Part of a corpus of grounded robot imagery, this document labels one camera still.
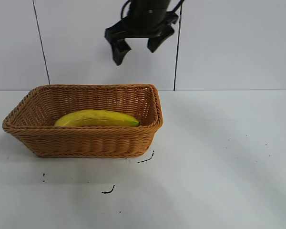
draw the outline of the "yellow banana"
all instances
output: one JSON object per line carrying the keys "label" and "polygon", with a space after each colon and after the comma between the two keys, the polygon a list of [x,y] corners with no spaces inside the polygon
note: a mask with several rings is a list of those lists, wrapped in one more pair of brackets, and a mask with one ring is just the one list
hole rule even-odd
{"label": "yellow banana", "polygon": [[55,126],[139,126],[139,121],[129,114],[105,111],[82,110],[66,114]]}

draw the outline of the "black mark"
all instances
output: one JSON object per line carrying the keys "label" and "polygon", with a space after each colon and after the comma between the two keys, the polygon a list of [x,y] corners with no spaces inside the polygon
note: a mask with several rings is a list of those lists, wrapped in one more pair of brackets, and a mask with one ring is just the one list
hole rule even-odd
{"label": "black mark", "polygon": [[141,163],[141,162],[145,162],[145,161],[149,161],[149,160],[151,160],[151,159],[152,159],[152,157],[153,157],[153,154],[152,154],[151,158],[146,159],[146,160],[144,160],[144,161],[138,161],[138,163]]}
{"label": "black mark", "polygon": [[115,185],[113,185],[113,187],[112,187],[111,191],[109,191],[109,192],[102,192],[102,193],[103,193],[103,194],[109,194],[109,193],[112,193],[112,191],[114,190],[114,187],[115,187]]}

